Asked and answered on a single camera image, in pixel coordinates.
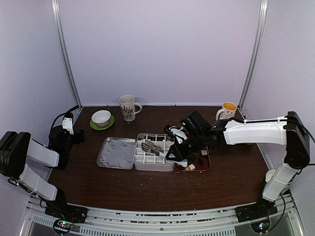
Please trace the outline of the red chocolate tray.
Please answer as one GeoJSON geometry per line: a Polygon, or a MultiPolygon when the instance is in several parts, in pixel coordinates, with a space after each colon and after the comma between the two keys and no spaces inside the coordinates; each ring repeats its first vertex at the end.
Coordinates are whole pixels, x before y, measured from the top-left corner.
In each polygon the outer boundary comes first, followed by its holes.
{"type": "Polygon", "coordinates": [[[188,161],[188,167],[182,167],[174,164],[177,171],[192,171],[202,172],[207,171],[211,167],[209,150],[206,145],[206,138],[200,138],[197,135],[185,133],[188,137],[182,144],[178,144],[174,139],[171,139],[174,144],[177,144],[178,151],[185,160],[188,161]]]}

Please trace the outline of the white metal tongs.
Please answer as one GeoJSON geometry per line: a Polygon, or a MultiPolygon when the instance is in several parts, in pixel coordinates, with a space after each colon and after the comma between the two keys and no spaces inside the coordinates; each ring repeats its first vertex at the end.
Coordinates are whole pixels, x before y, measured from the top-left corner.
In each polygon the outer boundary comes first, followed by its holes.
{"type": "Polygon", "coordinates": [[[156,146],[154,143],[152,143],[151,141],[149,140],[146,140],[144,143],[141,144],[141,148],[143,151],[145,152],[149,152],[149,153],[152,153],[152,154],[155,154],[157,156],[160,156],[164,159],[167,159],[167,160],[170,160],[170,161],[173,161],[174,163],[182,166],[182,167],[188,167],[188,161],[187,160],[182,160],[182,161],[176,161],[175,160],[175,155],[172,154],[171,152],[164,152],[164,150],[159,147],[159,146],[156,146]]]}

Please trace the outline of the lilac tin box with dividers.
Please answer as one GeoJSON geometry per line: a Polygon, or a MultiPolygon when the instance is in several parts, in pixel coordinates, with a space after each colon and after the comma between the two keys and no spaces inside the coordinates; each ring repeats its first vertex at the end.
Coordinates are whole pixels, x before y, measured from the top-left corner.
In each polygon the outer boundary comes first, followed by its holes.
{"type": "Polygon", "coordinates": [[[173,162],[166,160],[158,154],[146,152],[142,149],[142,143],[145,143],[147,140],[160,147],[165,154],[167,154],[170,146],[174,143],[173,139],[166,134],[140,133],[136,138],[136,148],[133,159],[136,170],[158,172],[173,171],[173,162]]]}

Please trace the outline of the lilac bunny tin lid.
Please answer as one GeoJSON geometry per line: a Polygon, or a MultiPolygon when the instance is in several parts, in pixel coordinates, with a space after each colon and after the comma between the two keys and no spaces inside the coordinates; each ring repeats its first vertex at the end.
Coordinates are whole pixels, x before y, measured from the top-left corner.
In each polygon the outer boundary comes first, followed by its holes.
{"type": "Polygon", "coordinates": [[[104,168],[131,170],[135,149],[135,139],[107,137],[99,151],[96,164],[104,168]]]}

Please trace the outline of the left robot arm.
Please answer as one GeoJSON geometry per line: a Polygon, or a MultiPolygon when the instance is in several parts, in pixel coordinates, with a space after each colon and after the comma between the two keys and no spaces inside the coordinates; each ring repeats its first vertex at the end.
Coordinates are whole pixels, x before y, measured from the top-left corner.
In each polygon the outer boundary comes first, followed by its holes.
{"type": "Polygon", "coordinates": [[[33,171],[27,159],[47,168],[64,170],[73,145],[85,140],[83,129],[79,132],[73,129],[73,111],[78,108],[74,106],[60,114],[60,125],[51,125],[48,146],[34,140],[29,132],[7,131],[0,140],[0,173],[12,184],[37,194],[59,218],[67,218],[71,213],[64,192],[33,171]]]}

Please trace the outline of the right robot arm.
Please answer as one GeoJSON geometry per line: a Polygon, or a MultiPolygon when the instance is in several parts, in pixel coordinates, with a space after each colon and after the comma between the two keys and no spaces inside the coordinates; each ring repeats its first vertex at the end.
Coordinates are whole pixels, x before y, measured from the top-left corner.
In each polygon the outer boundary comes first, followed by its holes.
{"type": "Polygon", "coordinates": [[[252,212],[257,217],[264,216],[294,178],[310,165],[310,142],[315,138],[294,111],[277,118],[225,118],[218,119],[213,124],[205,120],[198,111],[193,111],[180,123],[181,127],[164,127],[164,132],[174,141],[166,159],[179,164],[187,162],[189,157],[205,147],[240,144],[285,147],[282,163],[275,171],[266,174],[266,184],[252,206],[252,212]]]}

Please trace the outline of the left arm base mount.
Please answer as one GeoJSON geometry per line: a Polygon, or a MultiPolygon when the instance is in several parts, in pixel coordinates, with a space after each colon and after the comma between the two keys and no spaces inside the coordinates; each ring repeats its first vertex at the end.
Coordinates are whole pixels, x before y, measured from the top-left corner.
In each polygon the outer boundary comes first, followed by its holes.
{"type": "Polygon", "coordinates": [[[45,214],[53,216],[56,220],[53,222],[53,230],[59,235],[68,234],[77,223],[85,223],[88,209],[81,206],[69,206],[70,211],[57,209],[54,206],[47,206],[45,214]]]}

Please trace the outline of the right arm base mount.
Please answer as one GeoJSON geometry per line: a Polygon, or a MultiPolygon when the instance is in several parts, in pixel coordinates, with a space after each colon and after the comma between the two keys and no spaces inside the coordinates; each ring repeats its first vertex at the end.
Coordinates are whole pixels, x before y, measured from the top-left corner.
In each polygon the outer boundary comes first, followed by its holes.
{"type": "Polygon", "coordinates": [[[258,234],[267,233],[271,229],[270,216],[278,213],[275,206],[268,210],[256,208],[256,204],[239,206],[235,208],[239,223],[249,221],[251,229],[258,234]]]}

